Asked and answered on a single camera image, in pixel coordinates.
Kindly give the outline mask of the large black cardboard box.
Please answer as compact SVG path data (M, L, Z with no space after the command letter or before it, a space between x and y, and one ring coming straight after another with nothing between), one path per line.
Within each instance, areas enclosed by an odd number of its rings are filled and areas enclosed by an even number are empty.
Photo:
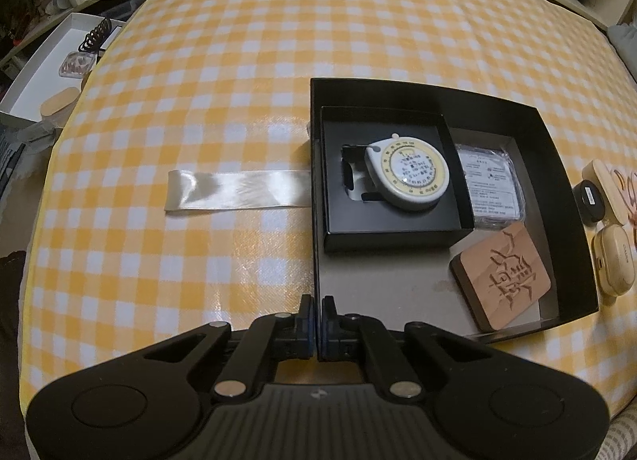
M598 308L590 251L571 184L539 112L512 101L445 87L364 78L313 78L315 107L389 107L442 115L457 144L504 150L526 200L523 223L551 278L537 303L496 332L478 329L450 262L496 229L475 227L449 248L327 253L313 235L314 293L345 314L367 314L390 329L410 321L496 343L545 331Z

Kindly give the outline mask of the carved wooden coaster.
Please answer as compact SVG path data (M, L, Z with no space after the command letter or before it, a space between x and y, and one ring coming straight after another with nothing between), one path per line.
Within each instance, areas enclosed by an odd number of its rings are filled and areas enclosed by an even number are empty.
M483 332L504 329L537 303L552 285L522 222L455 255L450 269Z

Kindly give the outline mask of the white round tape measure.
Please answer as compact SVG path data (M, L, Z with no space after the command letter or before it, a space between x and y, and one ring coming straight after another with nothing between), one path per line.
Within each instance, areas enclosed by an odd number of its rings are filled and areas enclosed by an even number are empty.
M368 144L365 164L376 190L391 205L406 211L434 207L450 183L442 153L412 136L393 133L391 138Z

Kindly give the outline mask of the clear packet with label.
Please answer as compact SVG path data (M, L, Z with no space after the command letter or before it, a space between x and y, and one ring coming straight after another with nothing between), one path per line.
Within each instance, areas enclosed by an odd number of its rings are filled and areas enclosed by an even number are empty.
M526 200L511 157L504 150L457 144L474 223L480 229L502 229L526 216Z

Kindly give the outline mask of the gold earbud charging case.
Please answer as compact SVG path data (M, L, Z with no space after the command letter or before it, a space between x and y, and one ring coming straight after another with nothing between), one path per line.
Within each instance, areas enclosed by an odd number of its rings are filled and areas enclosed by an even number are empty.
M594 265L600 289L605 296L620 297L631 291L636 268L624 228L610 224L593 239Z

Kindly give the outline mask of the small black insert box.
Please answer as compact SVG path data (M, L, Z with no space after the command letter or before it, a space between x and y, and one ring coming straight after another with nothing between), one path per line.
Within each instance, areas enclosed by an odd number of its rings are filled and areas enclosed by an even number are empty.
M429 210L406 211L376 190L365 164L370 143L412 136L446 159L450 183ZM327 253L449 248L474 228L467 182L442 115L389 107L324 105L310 123L313 235Z

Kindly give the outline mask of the clear adhesive tape strip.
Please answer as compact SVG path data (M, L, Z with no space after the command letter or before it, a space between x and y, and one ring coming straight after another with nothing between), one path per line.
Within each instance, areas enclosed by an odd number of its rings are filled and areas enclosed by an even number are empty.
M308 170L168 173L164 210L238 211L311 206Z

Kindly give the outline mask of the yellow white checkered tablecloth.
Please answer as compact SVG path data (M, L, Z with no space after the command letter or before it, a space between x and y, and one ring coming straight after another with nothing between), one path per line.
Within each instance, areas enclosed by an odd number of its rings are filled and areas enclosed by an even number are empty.
M636 171L636 86L606 37L546 0L148 0L52 152L21 310L20 400L212 320L293 310L311 213L173 216L168 173L305 169L310 82L381 78L540 112L571 180Z

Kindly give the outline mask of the small black round case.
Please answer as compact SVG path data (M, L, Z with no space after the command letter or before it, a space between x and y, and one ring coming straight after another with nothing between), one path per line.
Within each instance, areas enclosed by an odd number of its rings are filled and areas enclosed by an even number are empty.
M582 223L593 227L606 215L606 204L599 188L590 180L582 180L572 188L572 193Z

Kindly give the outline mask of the light wooden oval block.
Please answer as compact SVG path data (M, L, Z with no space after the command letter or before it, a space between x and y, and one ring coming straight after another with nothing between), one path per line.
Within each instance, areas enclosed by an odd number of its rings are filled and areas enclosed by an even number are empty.
M606 207L604 220L620 226L627 225L627 207L607 166L600 159L595 158L583 168L582 178L592 182L602 194L602 201Z

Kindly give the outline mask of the wooden oval lid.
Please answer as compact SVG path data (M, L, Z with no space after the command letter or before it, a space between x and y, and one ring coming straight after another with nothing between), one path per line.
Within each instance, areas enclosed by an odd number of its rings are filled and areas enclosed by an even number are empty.
M51 117L58 112L64 112L68 109L72 110L79 96L80 89L78 87L68 87L61 90L40 105L41 117Z

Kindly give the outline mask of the clear pink patterned case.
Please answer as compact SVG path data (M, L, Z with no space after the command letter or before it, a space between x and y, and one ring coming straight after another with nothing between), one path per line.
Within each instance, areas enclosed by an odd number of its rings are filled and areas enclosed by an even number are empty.
M61 78L84 78L95 66L97 56L94 53L71 52L58 68Z

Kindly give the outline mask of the white tray box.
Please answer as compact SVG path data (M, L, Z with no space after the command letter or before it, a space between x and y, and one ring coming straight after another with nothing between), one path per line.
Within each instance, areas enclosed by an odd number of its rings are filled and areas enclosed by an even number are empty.
M1 100L1 125L22 129L41 121L40 107L69 87L81 87L85 73L59 74L65 59L76 53L103 17L69 15L27 61Z

